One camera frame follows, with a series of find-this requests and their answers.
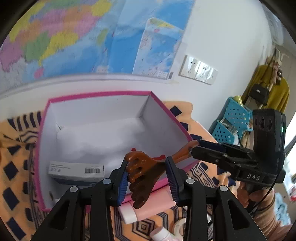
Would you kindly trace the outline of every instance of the blue fabric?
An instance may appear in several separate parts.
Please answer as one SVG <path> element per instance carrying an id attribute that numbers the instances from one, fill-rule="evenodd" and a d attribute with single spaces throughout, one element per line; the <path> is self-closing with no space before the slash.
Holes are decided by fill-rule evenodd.
<path id="1" fill-rule="evenodd" d="M 276 214 L 276 219 L 281 221 L 282 226 L 289 225 L 291 219 L 287 213 L 288 205 L 283 201 L 283 197 L 280 193 L 275 194 L 274 212 Z"/>

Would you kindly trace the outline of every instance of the pink-trimmed box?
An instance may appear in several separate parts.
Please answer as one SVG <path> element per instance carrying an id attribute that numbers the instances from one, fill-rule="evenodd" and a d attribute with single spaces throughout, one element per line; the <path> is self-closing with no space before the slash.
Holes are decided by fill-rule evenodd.
<path id="1" fill-rule="evenodd" d="M 54 206 L 70 185 L 48 175 L 50 161 L 99 163 L 105 177 L 132 148 L 151 157 L 170 156 L 192 138 L 165 105 L 150 91 L 85 93 L 49 99 L 42 118 L 35 160 L 36 191 L 43 211 Z M 189 170 L 189 158 L 177 164 Z M 168 184 L 163 175 L 157 190 Z M 124 202 L 131 200 L 130 191 Z"/>

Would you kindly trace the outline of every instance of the pink tube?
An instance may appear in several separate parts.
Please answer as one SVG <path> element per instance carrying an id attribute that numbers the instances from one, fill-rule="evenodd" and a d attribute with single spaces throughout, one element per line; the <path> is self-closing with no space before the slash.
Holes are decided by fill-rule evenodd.
<path id="1" fill-rule="evenodd" d="M 133 203 L 134 201 L 130 201 L 119 207 L 119 213 L 126 224 L 149 218 L 176 205 L 169 185 L 151 193 L 141 208 L 134 209 Z"/>

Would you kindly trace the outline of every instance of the brown comb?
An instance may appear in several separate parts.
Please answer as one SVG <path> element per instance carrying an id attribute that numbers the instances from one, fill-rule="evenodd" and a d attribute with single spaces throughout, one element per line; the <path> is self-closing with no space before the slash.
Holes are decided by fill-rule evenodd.
<path id="1" fill-rule="evenodd" d="M 172 155 L 175 163 L 189 158 L 193 147 L 198 146 L 197 140 L 192 140 Z M 155 183 L 165 171 L 165 159 L 154 160 L 144 152 L 132 151 L 126 154 L 125 160 L 128 180 L 131 183 L 129 189 L 133 192 L 131 198 L 133 207 L 138 209 L 147 201 Z"/>

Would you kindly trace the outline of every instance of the map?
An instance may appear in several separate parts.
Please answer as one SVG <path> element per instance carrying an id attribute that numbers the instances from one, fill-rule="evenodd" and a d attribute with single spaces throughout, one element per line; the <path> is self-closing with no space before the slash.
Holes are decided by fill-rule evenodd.
<path id="1" fill-rule="evenodd" d="M 66 74 L 166 79 L 194 0 L 39 0 L 0 48 L 0 93 Z"/>

